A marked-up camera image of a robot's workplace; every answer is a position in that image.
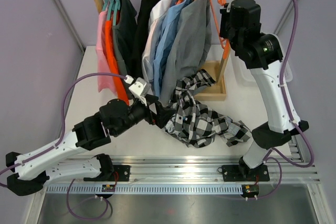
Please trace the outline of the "black white plaid shirt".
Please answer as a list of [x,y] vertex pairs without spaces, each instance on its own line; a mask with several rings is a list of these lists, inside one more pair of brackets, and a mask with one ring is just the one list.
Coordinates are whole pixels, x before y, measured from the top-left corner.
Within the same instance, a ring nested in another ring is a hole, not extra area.
[[167,107],[175,110],[164,130],[186,146],[203,148],[220,136],[231,147],[251,139],[250,129],[241,121],[216,112],[199,102],[194,94],[215,84],[214,79],[204,69],[184,77],[177,82]]

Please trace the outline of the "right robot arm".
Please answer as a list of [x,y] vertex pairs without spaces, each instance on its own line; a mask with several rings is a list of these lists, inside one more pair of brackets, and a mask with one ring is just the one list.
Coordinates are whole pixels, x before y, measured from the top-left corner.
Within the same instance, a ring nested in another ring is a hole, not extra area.
[[269,152],[288,143],[309,128],[295,112],[284,76],[282,46],[273,34],[260,31],[261,7],[254,0],[234,0],[221,10],[220,36],[227,39],[235,56],[254,77],[264,102],[268,121],[253,129],[253,143],[238,163],[239,176],[252,179]]

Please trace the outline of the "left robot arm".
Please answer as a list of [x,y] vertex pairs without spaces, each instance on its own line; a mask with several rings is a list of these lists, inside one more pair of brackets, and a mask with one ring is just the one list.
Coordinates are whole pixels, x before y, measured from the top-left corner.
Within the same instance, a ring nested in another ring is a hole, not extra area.
[[12,174],[7,177],[7,189],[17,196],[27,196],[56,181],[76,178],[86,182],[116,180],[117,174],[107,154],[84,161],[68,162],[66,159],[109,144],[112,137],[118,137],[143,120],[163,128],[175,111],[163,107],[154,96],[148,97],[155,105],[155,112],[138,99],[132,105],[113,99],[59,139],[26,154],[8,153],[6,166]]

